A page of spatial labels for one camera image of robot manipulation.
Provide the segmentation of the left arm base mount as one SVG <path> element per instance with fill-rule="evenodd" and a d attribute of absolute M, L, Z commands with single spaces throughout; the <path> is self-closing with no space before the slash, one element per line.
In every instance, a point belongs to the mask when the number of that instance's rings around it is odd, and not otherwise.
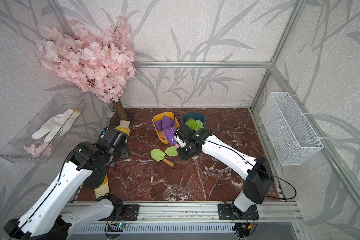
<path fill-rule="evenodd" d="M 124 220 L 132 222 L 137 220 L 140 208 L 139 205 L 125 205 L 124 201 L 110 193 L 106 193 L 104 196 L 97 198 L 98 201 L 101 201 L 103 199 L 109 200 L 114 206 L 114 209 L 110 216 L 101 219 L 101 221 Z"/>

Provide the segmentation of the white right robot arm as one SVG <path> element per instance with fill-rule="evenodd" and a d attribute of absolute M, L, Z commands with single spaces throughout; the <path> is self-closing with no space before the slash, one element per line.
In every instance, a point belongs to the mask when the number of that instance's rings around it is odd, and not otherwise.
<path fill-rule="evenodd" d="M 273 185 L 274 176 L 269 161 L 248 156 L 222 142 L 206 129 L 192 130 L 182 124 L 174 133 L 180 146 L 178 155 L 183 161 L 204 153 L 212 156 L 236 172 L 244 181 L 242 191 L 232 202 L 240 214 L 254 205 L 261 205 Z"/>

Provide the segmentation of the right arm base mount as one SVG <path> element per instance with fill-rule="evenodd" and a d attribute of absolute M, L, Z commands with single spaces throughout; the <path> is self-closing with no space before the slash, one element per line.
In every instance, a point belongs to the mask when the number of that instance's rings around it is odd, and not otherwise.
<path fill-rule="evenodd" d="M 247 211 L 243 212 L 233 204 L 220 202 L 218 204 L 219 220 L 248 220 L 257 221 L 259 213 L 256 205 L 251 205 Z"/>

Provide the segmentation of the purple square shovel pink handle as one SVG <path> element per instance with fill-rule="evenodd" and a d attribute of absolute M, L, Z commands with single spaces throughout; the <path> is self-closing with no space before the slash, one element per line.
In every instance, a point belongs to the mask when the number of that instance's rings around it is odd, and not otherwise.
<path fill-rule="evenodd" d="M 175 131 L 176 129 L 174 127 L 166 129 L 164 130 L 164 136 L 166 137 L 166 140 L 168 141 L 169 144 L 175 146 L 176 148 L 179 148 L 180 145 L 178 144 L 175 138 Z"/>

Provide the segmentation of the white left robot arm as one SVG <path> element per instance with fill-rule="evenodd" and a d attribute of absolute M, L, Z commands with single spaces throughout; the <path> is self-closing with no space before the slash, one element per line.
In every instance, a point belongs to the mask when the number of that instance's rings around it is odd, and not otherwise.
<path fill-rule="evenodd" d="M 96 143 L 78 144 L 37 202 L 20 218 L 5 224 L 5 233 L 16 240 L 65 240 L 96 221 L 122 217 L 123 201 L 110 193 L 80 211 L 68 214 L 61 211 L 84 181 L 106 174 L 110 163 L 129 156 L 128 141 L 128 134 L 105 128 Z"/>

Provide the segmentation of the green trowel yellow handle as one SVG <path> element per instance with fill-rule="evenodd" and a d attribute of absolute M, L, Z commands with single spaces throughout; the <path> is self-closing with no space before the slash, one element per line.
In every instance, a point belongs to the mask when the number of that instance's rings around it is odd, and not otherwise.
<path fill-rule="evenodd" d="M 199 125 L 198 125 L 198 122 L 195 121 L 193 118 L 189 118 L 189 119 L 187 120 L 187 122 L 186 122 L 186 125 L 187 125 L 190 129 L 192 129 L 192 130 L 194 130 L 194 131 L 197 131 L 197 130 L 200 129 L 200 128 L 199 128 Z"/>

